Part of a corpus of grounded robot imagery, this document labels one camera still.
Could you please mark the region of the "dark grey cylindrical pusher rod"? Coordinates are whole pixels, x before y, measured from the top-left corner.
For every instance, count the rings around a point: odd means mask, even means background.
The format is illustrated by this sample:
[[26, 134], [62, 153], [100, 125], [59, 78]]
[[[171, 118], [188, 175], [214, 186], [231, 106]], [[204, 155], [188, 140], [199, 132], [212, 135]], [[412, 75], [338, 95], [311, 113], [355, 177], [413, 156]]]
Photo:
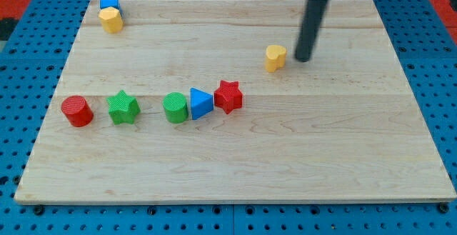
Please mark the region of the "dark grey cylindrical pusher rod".
[[306, 2], [294, 54], [300, 62], [307, 62], [312, 57], [327, 4], [328, 0], [308, 0]]

